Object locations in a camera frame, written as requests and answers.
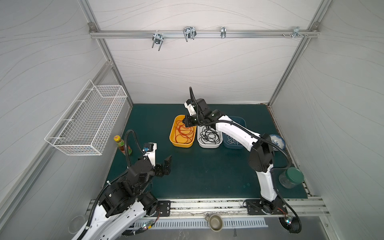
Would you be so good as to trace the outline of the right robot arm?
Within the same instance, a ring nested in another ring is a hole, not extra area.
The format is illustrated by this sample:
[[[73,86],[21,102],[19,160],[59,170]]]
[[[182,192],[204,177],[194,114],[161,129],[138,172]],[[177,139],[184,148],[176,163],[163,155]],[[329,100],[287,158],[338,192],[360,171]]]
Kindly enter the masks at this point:
[[[288,154],[275,145],[269,135],[252,132],[220,111],[211,111],[204,99],[196,100],[191,97],[184,103],[184,107],[188,110],[183,119],[187,127],[210,127],[235,139],[250,152],[248,164],[257,173],[260,185],[261,200],[257,206],[264,214],[273,214],[278,205],[283,203],[272,175],[272,172],[278,169],[274,167],[274,150],[281,152],[287,159],[287,165],[280,167],[280,170],[291,167],[292,160]]]

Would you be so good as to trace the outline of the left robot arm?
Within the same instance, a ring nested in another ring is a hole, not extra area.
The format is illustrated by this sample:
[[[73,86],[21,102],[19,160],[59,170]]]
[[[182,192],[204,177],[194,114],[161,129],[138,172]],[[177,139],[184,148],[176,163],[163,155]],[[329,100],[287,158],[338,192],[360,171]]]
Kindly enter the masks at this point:
[[[137,160],[99,193],[74,239],[115,240],[140,218],[155,214],[159,201],[146,189],[153,177],[169,175],[171,164],[171,156],[155,166],[148,157]]]

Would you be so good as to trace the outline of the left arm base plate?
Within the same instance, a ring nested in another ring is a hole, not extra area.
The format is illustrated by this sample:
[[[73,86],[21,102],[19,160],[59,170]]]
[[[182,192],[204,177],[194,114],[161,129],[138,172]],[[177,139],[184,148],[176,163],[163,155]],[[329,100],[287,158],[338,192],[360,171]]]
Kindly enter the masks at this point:
[[[171,201],[158,201],[151,209],[150,217],[169,217],[171,214]]]

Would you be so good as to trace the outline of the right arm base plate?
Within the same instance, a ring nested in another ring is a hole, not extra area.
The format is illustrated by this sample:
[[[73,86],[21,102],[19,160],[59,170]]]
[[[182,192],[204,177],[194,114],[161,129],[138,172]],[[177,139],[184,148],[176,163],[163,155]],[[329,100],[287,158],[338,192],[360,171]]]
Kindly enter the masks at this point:
[[[261,199],[247,199],[243,201],[243,207],[246,208],[248,215],[287,215],[286,205],[280,198],[269,202]]]

